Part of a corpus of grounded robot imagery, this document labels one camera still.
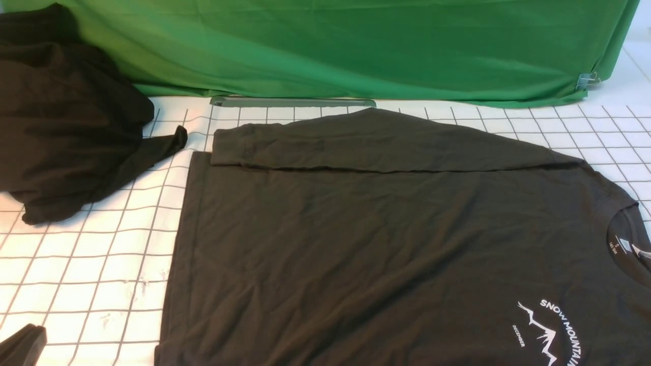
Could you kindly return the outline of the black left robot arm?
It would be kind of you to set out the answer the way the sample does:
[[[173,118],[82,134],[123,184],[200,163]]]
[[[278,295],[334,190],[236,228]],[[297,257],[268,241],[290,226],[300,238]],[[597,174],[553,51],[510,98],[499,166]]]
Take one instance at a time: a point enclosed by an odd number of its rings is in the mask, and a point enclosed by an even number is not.
[[[1,342],[1,365],[35,365],[46,344],[45,327],[27,324]]]

